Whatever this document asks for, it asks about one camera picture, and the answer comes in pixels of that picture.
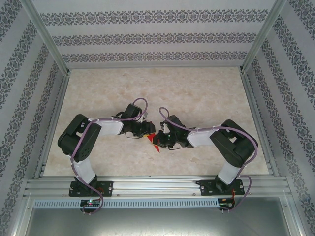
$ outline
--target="patterned wallpaper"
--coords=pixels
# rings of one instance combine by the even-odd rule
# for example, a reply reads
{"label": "patterned wallpaper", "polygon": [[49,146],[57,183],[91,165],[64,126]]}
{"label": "patterned wallpaper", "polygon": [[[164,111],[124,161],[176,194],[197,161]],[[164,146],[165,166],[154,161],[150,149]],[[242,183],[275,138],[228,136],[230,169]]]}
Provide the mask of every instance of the patterned wallpaper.
{"label": "patterned wallpaper", "polygon": [[240,66],[274,0],[34,0],[69,68]]}
{"label": "patterned wallpaper", "polygon": [[247,71],[276,164],[308,235],[315,235],[314,15],[311,0],[288,1]]}
{"label": "patterned wallpaper", "polygon": [[0,236],[34,177],[63,76],[18,0],[0,1]]}

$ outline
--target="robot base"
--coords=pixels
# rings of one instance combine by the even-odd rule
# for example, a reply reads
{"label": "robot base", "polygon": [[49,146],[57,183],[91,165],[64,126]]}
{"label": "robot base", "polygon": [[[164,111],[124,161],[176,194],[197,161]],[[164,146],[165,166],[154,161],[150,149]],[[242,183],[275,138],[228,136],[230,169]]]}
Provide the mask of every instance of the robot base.
{"label": "robot base", "polygon": [[240,179],[234,180],[229,189],[224,192],[217,189],[215,179],[199,180],[196,184],[200,185],[200,192],[202,196],[232,195],[232,190],[234,190],[235,195],[245,194],[243,182]]}
{"label": "robot base", "polygon": [[[103,197],[111,197],[113,193],[113,181],[97,181],[96,190],[98,190]],[[96,192],[90,193],[86,191],[78,181],[72,181],[69,190],[70,197],[98,197]]]}

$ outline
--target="wire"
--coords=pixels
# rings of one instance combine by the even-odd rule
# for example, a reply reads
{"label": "wire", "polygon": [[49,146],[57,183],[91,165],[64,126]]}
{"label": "wire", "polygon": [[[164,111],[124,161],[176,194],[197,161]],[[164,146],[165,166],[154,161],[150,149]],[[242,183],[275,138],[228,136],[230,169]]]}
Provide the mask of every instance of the wire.
{"label": "wire", "polygon": [[128,137],[127,133],[125,133],[125,136],[126,136],[126,138],[129,138],[129,139],[140,139],[140,138]]}
{"label": "wire", "polygon": [[250,192],[251,186],[252,186],[252,178],[248,175],[242,175],[241,177],[247,177],[249,179],[249,184],[248,184],[248,188],[247,191],[245,192],[244,196],[242,197],[242,199],[240,200],[240,202],[233,208],[230,210],[230,212],[234,211],[236,208],[238,208],[241,203],[244,201],[245,197],[248,195],[248,193]]}
{"label": "wire", "polygon": [[175,148],[175,149],[171,149],[170,147],[168,147],[168,149],[170,150],[170,151],[174,151],[174,150],[178,150],[178,149],[182,149],[183,147],[179,147],[179,148]]}
{"label": "wire", "polygon": [[85,128],[84,132],[82,133],[81,138],[80,138],[80,140],[79,140],[77,146],[75,147],[75,149],[74,149],[74,151],[73,151],[73,153],[72,153],[72,155],[71,155],[71,158],[70,158],[71,168],[72,168],[72,170],[73,170],[73,172],[74,172],[76,178],[77,178],[81,183],[83,183],[85,186],[87,186],[89,189],[91,189],[91,190],[93,190],[94,192],[96,192],[96,193],[100,196],[100,200],[101,200],[101,204],[100,204],[99,207],[98,207],[97,209],[95,209],[93,212],[85,212],[85,211],[84,211],[85,206],[83,206],[83,208],[82,208],[83,214],[88,214],[88,215],[95,214],[95,213],[97,213],[97,212],[103,207],[103,204],[104,204],[103,195],[102,195],[97,189],[93,188],[93,187],[90,186],[88,183],[86,183],[86,182],[79,176],[79,174],[77,173],[77,171],[76,171],[75,168],[74,168],[74,164],[73,164],[73,162],[74,162],[74,157],[75,157],[75,155],[76,155],[78,149],[80,148],[80,145],[81,145],[81,143],[82,143],[82,141],[83,141],[83,138],[84,138],[84,136],[86,135],[86,133],[87,133],[89,127],[90,127],[93,123],[95,123],[95,122],[97,122],[97,121],[103,121],[103,120],[127,121],[127,120],[134,120],[134,119],[137,119],[137,118],[141,117],[142,115],[144,115],[144,114],[146,113],[146,111],[147,111],[147,108],[148,108],[148,101],[147,101],[145,98],[139,97],[139,98],[137,98],[136,100],[133,101],[133,104],[134,104],[136,101],[138,101],[138,100],[143,100],[143,101],[146,103],[146,107],[145,107],[145,109],[143,110],[143,112],[142,112],[141,114],[137,115],[136,117],[126,118],[126,119],[121,119],[121,118],[101,118],[101,119],[94,119],[94,120],[90,121],[90,123],[88,123],[87,127]]}
{"label": "wire", "polygon": [[234,189],[232,189],[232,199],[233,199],[233,202],[232,202],[233,204],[235,203],[235,190]]}
{"label": "wire", "polygon": [[118,112],[117,114],[116,114],[116,116],[117,117],[119,117],[120,115],[122,115],[124,112]]}
{"label": "wire", "polygon": [[249,186],[248,186],[248,189],[246,191],[246,193],[244,194],[243,198],[241,199],[241,201],[239,202],[239,204],[237,206],[235,206],[232,210],[229,210],[230,212],[233,211],[235,208],[237,208],[242,202],[243,200],[245,199],[245,197],[248,195],[249,191],[250,191],[250,188],[252,186],[252,179],[250,176],[248,175],[243,175],[243,176],[240,176],[240,173],[242,172],[242,170],[246,167],[247,164],[251,163],[257,156],[257,153],[258,153],[258,146],[256,144],[256,142],[253,140],[253,138],[248,135],[247,133],[243,132],[242,130],[239,130],[239,129],[235,129],[235,128],[231,128],[231,127],[224,127],[224,126],[214,126],[214,127],[211,127],[211,128],[202,128],[202,129],[189,129],[189,128],[186,128],[186,127],[183,127],[181,125],[178,125],[172,121],[170,121],[163,113],[162,113],[162,110],[165,110],[167,112],[167,115],[169,117],[169,111],[165,108],[165,107],[160,107],[159,108],[159,113],[161,114],[161,116],[166,120],[168,121],[169,123],[171,123],[172,125],[178,127],[178,128],[181,128],[183,130],[187,130],[187,131],[191,131],[191,132],[198,132],[198,131],[207,131],[207,130],[216,130],[216,129],[225,129],[225,130],[231,130],[231,131],[234,131],[234,132],[237,132],[239,134],[242,134],[244,135],[246,138],[248,138],[251,143],[253,144],[254,148],[255,148],[255,152],[254,152],[254,155],[252,156],[252,158],[250,160],[248,160],[247,162],[245,162],[242,167],[240,168],[240,170],[238,171],[237,173],[237,177],[247,177],[249,180],[250,180],[250,183],[249,183]]}

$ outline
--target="perforated metal strip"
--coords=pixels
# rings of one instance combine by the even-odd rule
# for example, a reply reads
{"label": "perforated metal strip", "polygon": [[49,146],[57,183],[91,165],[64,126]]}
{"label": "perforated metal strip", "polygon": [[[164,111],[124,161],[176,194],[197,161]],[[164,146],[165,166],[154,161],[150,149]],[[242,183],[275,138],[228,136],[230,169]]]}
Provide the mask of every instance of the perforated metal strip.
{"label": "perforated metal strip", "polygon": [[[76,209],[80,208],[80,199],[69,200],[36,200],[35,209]],[[193,199],[108,199],[104,200],[103,208],[132,209],[132,208],[205,208],[219,207],[217,198]]]}

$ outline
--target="marble floor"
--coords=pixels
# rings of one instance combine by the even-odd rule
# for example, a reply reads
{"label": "marble floor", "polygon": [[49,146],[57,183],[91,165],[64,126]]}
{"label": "marble floor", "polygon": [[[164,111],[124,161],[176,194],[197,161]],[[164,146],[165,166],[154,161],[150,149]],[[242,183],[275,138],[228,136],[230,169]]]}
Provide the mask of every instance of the marble floor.
{"label": "marble floor", "polygon": [[[147,120],[159,129],[164,106],[186,127],[212,127],[232,119],[256,140],[258,135],[238,68],[124,68],[73,70],[46,164],[45,176],[72,176],[58,137],[77,114],[103,118],[124,111],[138,97],[149,102]],[[216,175],[225,160],[215,146],[158,153],[147,138],[98,138],[90,155],[99,176]],[[268,174],[259,146],[244,174]]]}

